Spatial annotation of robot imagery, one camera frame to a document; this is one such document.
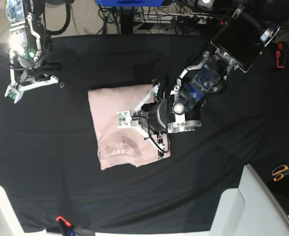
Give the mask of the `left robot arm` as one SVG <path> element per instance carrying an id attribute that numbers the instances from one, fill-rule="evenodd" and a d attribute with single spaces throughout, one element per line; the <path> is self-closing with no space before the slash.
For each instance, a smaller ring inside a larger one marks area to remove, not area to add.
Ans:
<path id="1" fill-rule="evenodd" d="M 150 91 L 154 102 L 133 113 L 159 158 L 170 153 L 170 134 L 201 126 L 200 109 L 207 96 L 225 87 L 232 70 L 249 71 L 289 19 L 289 0 L 236 0 L 224 19 L 225 25 L 179 74 L 176 83 L 155 82 Z"/>

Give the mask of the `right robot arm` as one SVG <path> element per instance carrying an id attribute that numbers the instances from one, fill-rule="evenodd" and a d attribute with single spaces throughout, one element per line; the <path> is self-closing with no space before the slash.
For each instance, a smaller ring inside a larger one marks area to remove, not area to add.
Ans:
<path id="1" fill-rule="evenodd" d="M 45 6 L 65 5 L 66 20 L 59 30 L 48 30 Z M 10 21 L 9 68 L 10 87 L 48 81 L 62 66 L 47 62 L 53 50 L 52 36 L 61 35 L 70 23 L 72 0 L 8 0 L 6 14 Z"/>

